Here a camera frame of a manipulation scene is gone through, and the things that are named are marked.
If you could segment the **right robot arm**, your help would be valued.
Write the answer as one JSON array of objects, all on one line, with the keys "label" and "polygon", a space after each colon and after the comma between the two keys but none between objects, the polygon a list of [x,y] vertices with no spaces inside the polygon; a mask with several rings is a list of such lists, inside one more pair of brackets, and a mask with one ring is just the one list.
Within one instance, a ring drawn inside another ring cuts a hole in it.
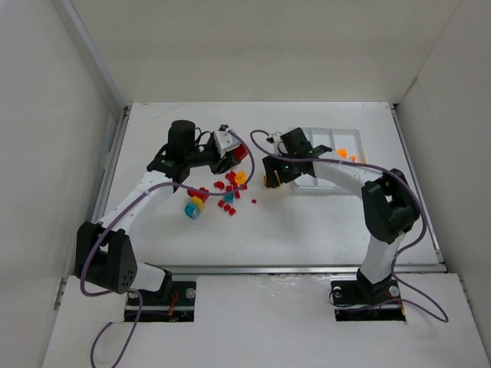
[{"label": "right robot arm", "polygon": [[278,188],[310,176],[332,182],[362,201],[370,239],[356,274],[355,297],[359,304],[380,301],[389,287],[400,244],[420,217],[404,174],[349,161],[324,145],[313,146],[301,128],[269,134],[266,140],[274,147],[262,160],[266,187]]}]

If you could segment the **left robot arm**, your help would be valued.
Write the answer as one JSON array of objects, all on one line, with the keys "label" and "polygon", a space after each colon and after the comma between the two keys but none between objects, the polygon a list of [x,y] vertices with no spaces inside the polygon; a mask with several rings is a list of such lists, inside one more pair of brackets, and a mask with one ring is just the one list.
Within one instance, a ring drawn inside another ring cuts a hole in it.
[{"label": "left robot arm", "polygon": [[146,167],[142,179],[112,211],[96,222],[84,222],[77,230],[74,273],[83,295],[96,297],[86,285],[101,288],[99,295],[144,291],[159,298],[170,292],[172,275],[156,265],[138,262],[131,240],[144,222],[176,190],[184,186],[191,169],[207,166],[220,174],[239,163],[241,146],[227,125],[199,143],[196,124],[176,120],[167,142]]}]

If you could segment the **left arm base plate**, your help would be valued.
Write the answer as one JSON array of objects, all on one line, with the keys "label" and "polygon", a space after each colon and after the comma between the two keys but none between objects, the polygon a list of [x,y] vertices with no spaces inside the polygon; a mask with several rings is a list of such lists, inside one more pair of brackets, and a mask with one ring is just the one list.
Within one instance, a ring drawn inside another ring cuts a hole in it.
[{"label": "left arm base plate", "polygon": [[138,321],[141,323],[193,322],[196,289],[196,280],[177,280],[172,281],[170,290],[164,295],[140,291],[143,306]]}]

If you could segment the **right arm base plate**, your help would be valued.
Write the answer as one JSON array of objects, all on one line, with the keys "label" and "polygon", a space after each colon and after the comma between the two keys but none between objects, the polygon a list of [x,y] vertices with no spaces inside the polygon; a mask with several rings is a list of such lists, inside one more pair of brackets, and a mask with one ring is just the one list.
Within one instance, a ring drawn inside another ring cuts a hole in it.
[{"label": "right arm base plate", "polygon": [[362,294],[356,280],[334,280],[331,281],[329,301],[337,322],[405,322],[399,296],[400,289],[395,280],[390,280],[387,286],[371,295]]}]

